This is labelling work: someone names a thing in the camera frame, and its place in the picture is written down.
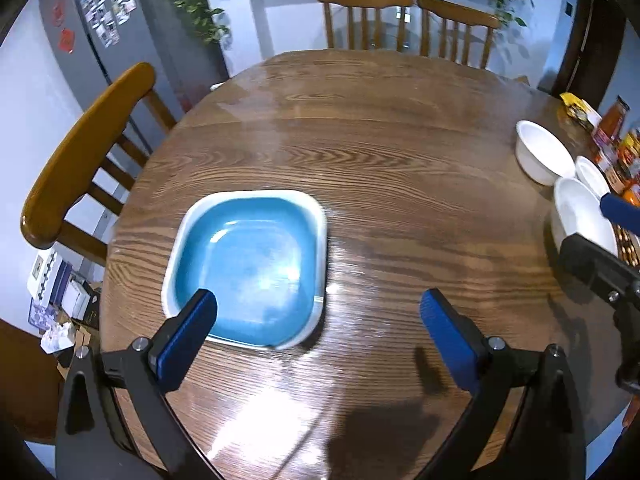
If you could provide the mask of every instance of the refrigerator door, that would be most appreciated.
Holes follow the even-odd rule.
[[[90,41],[107,78],[114,81],[140,61],[151,63],[156,70],[154,88],[179,120],[184,110],[167,79],[140,0],[76,0],[76,7],[84,13]],[[164,133],[143,103],[136,105],[131,119],[144,144],[151,150],[156,149],[164,139]]]
[[[84,16],[80,15],[74,0],[40,0],[39,6],[42,25],[60,70],[82,110],[87,110],[110,81],[87,37]],[[145,149],[131,124],[127,125],[124,134]],[[119,146],[114,147],[112,155],[124,170],[137,175],[140,168]]]

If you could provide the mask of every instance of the wooden table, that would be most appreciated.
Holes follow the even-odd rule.
[[[469,398],[418,317],[434,286],[487,335],[524,349],[561,344],[592,440],[628,401],[614,385],[619,337],[612,310],[554,265],[552,190],[516,162],[520,119],[574,155],[585,147],[556,99],[444,60],[324,50],[241,73],[184,117],[137,180],[109,246],[103,349],[164,321],[164,271],[196,200],[298,189],[328,218],[321,331],[283,352],[207,342],[168,396],[226,478],[412,478]],[[482,462],[495,456],[516,394]]]

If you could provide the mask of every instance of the square bowl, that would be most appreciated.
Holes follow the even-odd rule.
[[[162,309],[180,312],[199,288],[218,318],[208,340],[284,349],[303,342],[324,305],[326,216],[290,189],[225,191],[198,200],[180,223],[162,282]]]

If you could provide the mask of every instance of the refrigerator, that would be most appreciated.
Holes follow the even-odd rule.
[[[154,89],[176,120],[213,84],[228,79],[219,44],[194,33],[184,9],[169,0],[40,0],[50,46],[83,110],[140,61],[156,71]],[[147,153],[164,133],[143,103],[136,105],[124,134]],[[112,155],[126,170],[132,162],[115,146]]]

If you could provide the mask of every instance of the chair backrest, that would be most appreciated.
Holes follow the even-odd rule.
[[[129,115],[144,99],[160,127],[168,133],[174,117],[153,90],[156,73],[149,63],[138,63],[111,84],[51,155],[31,188],[20,216],[24,238],[39,249],[58,241],[73,251],[104,266],[107,245],[65,220],[66,213],[88,194],[116,215],[122,203],[97,186],[93,177],[99,168],[131,190],[134,179],[107,158],[118,144],[140,167],[147,157],[124,136]]]
[[[318,0],[324,5],[324,26],[326,28],[326,42],[329,48],[334,48],[334,25],[331,17],[330,4],[337,4],[347,7],[347,26],[349,49],[355,49],[355,25],[353,23],[353,7],[361,9],[362,28],[362,49],[369,49],[369,22],[367,20],[367,9],[374,9],[375,12],[375,28],[373,35],[373,43],[375,48],[382,47],[382,16],[381,9],[387,7],[400,7],[400,20],[398,23],[398,40],[396,41],[396,50],[402,52],[404,44],[404,16],[406,8],[414,4],[414,0]]]
[[[481,25],[487,28],[486,39],[480,68],[486,68],[491,51],[491,42],[494,36],[494,29],[500,27],[500,21],[492,14],[470,9],[444,0],[417,0],[418,7],[422,9],[422,40],[420,42],[420,55],[428,56],[430,48],[429,13],[433,12],[442,18],[440,29],[440,49],[438,55],[447,57],[447,20],[453,21],[453,41],[449,59],[453,62],[458,58],[458,25],[464,23],[465,39],[462,49],[462,64],[469,63],[469,46],[471,44],[471,27]]]

